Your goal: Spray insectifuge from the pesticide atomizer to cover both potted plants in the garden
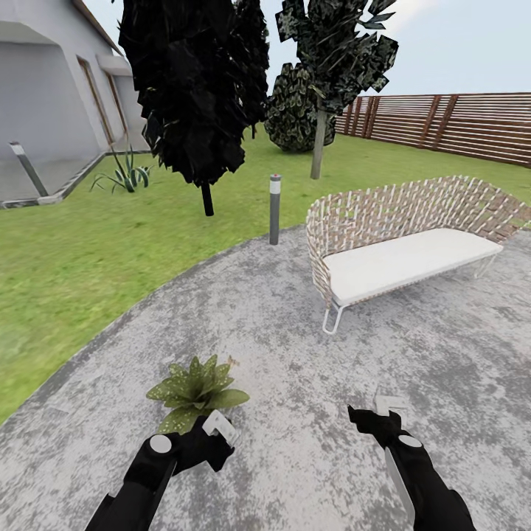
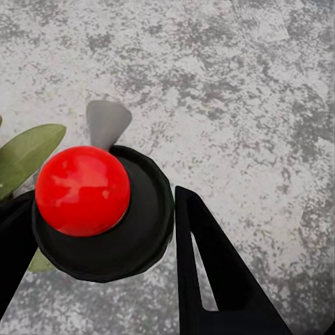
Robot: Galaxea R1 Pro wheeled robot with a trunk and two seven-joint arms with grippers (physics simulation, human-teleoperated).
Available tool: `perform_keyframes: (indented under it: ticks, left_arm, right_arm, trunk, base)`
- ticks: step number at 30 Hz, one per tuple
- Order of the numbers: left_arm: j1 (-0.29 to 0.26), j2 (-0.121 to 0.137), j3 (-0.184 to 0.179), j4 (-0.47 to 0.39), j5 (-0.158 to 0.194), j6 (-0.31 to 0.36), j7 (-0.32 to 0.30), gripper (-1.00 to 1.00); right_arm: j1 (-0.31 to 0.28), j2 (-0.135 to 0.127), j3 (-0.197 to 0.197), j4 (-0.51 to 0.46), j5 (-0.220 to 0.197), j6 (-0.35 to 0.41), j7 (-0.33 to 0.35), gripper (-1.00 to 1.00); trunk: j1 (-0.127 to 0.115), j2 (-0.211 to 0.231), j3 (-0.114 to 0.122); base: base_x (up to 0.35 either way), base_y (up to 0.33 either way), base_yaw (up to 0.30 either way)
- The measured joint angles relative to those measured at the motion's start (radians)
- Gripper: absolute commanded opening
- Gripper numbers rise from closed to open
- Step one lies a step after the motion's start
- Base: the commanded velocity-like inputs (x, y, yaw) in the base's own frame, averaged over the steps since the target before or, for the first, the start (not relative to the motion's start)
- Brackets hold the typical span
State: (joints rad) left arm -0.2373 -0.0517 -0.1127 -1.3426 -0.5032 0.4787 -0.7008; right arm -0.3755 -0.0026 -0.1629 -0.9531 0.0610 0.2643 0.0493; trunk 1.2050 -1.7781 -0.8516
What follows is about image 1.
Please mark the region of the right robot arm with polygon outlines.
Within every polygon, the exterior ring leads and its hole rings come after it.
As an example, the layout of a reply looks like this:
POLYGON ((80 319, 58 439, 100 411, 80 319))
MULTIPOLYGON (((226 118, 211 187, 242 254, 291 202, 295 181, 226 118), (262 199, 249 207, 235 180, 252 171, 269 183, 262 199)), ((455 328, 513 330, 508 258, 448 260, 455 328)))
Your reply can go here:
POLYGON ((461 495, 448 489, 434 470, 424 445, 402 430, 400 415, 389 408, 408 409, 405 398, 375 396, 373 411, 347 406, 359 433, 372 434, 384 449, 387 468, 414 531, 477 531, 461 495))

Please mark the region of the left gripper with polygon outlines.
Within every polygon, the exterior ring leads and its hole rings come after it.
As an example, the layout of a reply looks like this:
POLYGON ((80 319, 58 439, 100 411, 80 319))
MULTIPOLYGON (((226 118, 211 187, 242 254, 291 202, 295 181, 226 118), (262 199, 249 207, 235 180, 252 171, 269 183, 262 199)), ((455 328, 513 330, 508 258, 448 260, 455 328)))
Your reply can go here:
POLYGON ((226 458, 230 456, 232 447, 222 436, 222 433, 219 433, 217 436, 214 434, 207 436, 207 433, 203 429, 203 424, 206 422, 206 419, 206 416, 200 415, 195 420, 195 424, 189 432, 194 437, 197 447, 197 454, 192 466, 207 461, 213 471, 218 472, 223 467, 226 458))

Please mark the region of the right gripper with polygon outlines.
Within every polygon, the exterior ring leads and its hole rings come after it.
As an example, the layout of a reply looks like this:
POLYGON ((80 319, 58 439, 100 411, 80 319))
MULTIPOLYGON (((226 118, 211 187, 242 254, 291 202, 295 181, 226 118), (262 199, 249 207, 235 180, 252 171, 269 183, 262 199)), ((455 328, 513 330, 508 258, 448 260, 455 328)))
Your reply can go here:
POLYGON ((350 422, 356 424, 359 433, 372 434, 378 436, 381 426, 392 425, 402 429, 402 420, 400 415, 390 412, 388 417, 374 414, 374 411, 365 411, 364 409, 354 409, 350 404, 347 406, 350 422))

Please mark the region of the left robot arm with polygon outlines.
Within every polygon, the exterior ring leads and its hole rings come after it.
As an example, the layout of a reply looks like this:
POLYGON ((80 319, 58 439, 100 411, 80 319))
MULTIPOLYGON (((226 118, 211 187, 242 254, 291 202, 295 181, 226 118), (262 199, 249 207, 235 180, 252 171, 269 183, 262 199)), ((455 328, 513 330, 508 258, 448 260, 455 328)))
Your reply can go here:
POLYGON ((190 432, 154 434, 145 440, 113 497, 107 493, 83 531, 148 531, 170 479, 200 462, 218 472, 241 434, 220 410, 200 415, 190 432))

